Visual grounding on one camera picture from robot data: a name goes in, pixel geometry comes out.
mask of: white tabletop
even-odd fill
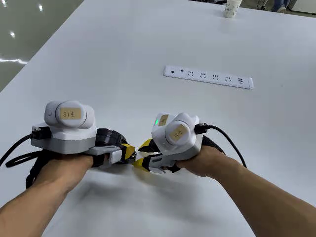
[[[224,129],[250,170],[316,205],[316,19],[242,8],[226,19],[223,10],[185,0],[86,0],[0,93],[0,154],[43,120],[51,100],[91,105],[99,127],[135,146],[159,112],[187,112]],[[166,78],[167,64],[252,77],[255,89]],[[220,134],[207,135],[237,158]],[[29,150],[24,144],[13,155]],[[0,205],[24,190],[31,166],[1,167]],[[45,232],[126,235],[253,233],[217,182],[131,166],[89,171]]]

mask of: floor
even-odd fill
[[[0,0],[0,91],[82,2]],[[256,9],[257,3],[257,0],[243,0],[241,7]],[[269,0],[267,10],[272,5],[273,0]],[[311,14],[288,13],[315,17]]]

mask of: white cup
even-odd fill
[[[242,0],[228,0],[226,3],[224,16],[227,18],[235,17]]]

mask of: jeans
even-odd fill
[[[280,7],[287,7],[291,0],[275,0],[272,11],[276,12]]]

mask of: power strip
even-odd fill
[[[164,69],[163,75],[166,77],[196,80],[244,89],[254,88],[252,78],[238,77],[226,73],[207,72],[178,66],[167,65]]]

